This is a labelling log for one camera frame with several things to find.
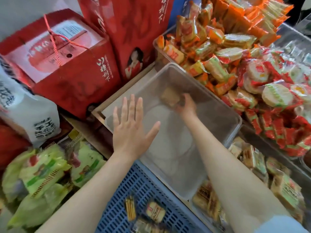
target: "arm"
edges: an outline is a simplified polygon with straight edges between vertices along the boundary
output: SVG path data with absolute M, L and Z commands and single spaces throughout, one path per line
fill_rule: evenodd
M 290 214 L 273 193 L 236 159 L 196 116 L 196 105 L 185 94 L 178 107 L 201 154 L 207 174 L 235 232 L 254 232 L 274 215 Z
M 121 122 L 114 110 L 114 150 L 111 158 L 75 195 L 73 195 L 37 233 L 94 233 L 108 201 L 134 161 L 147 151 L 160 129 L 157 122 L 145 135 L 142 126 L 142 98 L 135 106 L 131 95 L 129 109 L 124 98 Z

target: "woman in red dress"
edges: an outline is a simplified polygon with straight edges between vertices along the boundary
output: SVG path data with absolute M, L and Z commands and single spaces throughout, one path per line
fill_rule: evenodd
M 144 53 L 139 47 L 135 47 L 127 62 L 125 69 L 126 78 L 130 79 L 136 76 L 142 70 L 142 61 Z

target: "gray wall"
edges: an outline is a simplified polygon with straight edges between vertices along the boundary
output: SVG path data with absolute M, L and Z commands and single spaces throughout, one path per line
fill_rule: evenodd
M 0 0 L 0 41 L 43 14 L 66 7 L 82 14 L 77 0 Z

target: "hand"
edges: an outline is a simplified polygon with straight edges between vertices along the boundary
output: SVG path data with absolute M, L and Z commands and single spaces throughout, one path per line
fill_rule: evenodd
M 196 104 L 188 93 L 183 94 L 185 97 L 185 106 L 176 106 L 177 113 L 180 114 L 181 118 L 185 121 L 196 117 Z
M 142 125 L 143 107 L 140 97 L 135 106 L 135 96 L 131 95 L 130 106 L 127 108 L 127 99 L 124 97 L 121 122 L 119 122 L 118 108 L 114 110 L 113 145 L 115 153 L 128 157 L 131 161 L 138 159 L 150 147 L 160 130 L 160 122 L 156 122 L 146 135 Z

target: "sleeve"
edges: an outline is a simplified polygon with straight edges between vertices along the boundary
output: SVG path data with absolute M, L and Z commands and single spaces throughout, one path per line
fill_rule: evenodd
M 289 216 L 274 216 L 262 224 L 254 233 L 308 233 L 303 226 Z

